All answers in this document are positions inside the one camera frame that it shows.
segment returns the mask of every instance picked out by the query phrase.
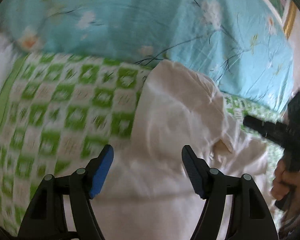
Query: black tool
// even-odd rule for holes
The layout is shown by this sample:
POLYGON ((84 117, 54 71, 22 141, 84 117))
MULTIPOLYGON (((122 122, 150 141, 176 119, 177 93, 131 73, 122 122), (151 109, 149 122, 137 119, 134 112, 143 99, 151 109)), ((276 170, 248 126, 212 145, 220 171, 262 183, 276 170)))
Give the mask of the black tool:
POLYGON ((278 234, 268 206, 249 174, 240 178, 210 169, 189 145, 182 149, 182 161, 194 191, 206 199, 191 240, 215 240, 221 225, 226 195, 233 195, 225 240, 276 240, 278 234))
POLYGON ((51 174, 46 175, 28 206, 18 237, 104 240, 90 199, 100 192, 113 158, 113 148, 106 145, 99 157, 90 160, 86 168, 77 169, 71 175, 60 178, 55 178, 51 174), (77 232, 67 230, 62 195, 70 196, 77 232))
MULTIPOLYGON (((243 125, 281 146, 284 149, 283 160, 287 171, 297 172, 300 171, 300 93, 289 103, 288 111, 289 118, 293 121, 289 125, 263 122, 249 115, 244 118, 243 125)), ((282 200, 275 202, 275 206, 283 211, 287 211, 294 194, 293 186, 290 188, 290 192, 282 200)))

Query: screw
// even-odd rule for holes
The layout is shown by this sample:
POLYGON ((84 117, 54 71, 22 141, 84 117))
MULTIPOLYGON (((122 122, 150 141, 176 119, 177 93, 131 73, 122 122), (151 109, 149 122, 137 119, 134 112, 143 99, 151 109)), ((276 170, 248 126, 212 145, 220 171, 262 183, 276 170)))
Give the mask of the screw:
POLYGON ((77 169, 77 174, 79 174, 79 175, 84 174, 85 172, 86 172, 85 168, 77 169))
POLYGON ((244 178, 245 180, 251 180, 251 179, 252 179, 251 176, 250 176, 249 174, 244 174, 244 175, 243 175, 243 178, 244 178))
POLYGON ((47 174, 46 176, 44 176, 44 180, 50 180, 52 179, 52 175, 51 174, 47 174))
POLYGON ((210 173, 213 175, 217 175, 219 173, 219 171, 215 168, 210 169, 210 173))

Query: pillow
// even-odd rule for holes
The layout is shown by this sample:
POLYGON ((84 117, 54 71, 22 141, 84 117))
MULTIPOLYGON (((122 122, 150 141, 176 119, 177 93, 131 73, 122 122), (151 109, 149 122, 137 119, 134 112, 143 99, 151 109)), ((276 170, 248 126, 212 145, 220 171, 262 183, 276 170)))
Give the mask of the pillow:
POLYGON ((293 52, 263 0, 4 0, 0 26, 27 51, 178 61, 277 112, 293 86, 293 52))

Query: black handle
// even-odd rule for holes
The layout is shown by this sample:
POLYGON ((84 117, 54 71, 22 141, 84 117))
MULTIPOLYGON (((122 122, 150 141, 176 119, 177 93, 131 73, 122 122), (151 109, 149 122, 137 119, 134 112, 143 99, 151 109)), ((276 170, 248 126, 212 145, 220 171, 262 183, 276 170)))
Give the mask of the black handle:
MULTIPOLYGON (((298 160, 297 158, 293 158, 292 152, 290 152, 289 150, 284 150, 283 161, 287 171, 290 172, 300 171, 300 160, 298 160)), ((286 211, 287 208, 289 207, 295 191, 295 187, 293 185, 288 185, 288 186, 290 187, 290 191, 288 192, 288 194, 285 195, 281 200, 277 200, 274 203, 274 205, 277 208, 281 209, 282 211, 286 211)))

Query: gold frame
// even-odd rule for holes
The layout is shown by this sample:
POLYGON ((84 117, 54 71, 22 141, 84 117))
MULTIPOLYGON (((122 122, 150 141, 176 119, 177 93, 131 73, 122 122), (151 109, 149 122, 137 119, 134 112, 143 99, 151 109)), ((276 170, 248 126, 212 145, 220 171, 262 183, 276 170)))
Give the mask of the gold frame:
POLYGON ((287 39, 291 35, 293 24, 294 24, 294 21, 296 19, 296 14, 297 14, 297 6, 291 0, 290 4, 289 4, 289 10, 288 10, 287 18, 286 18, 284 26, 283 26, 284 35, 286 36, 287 39))

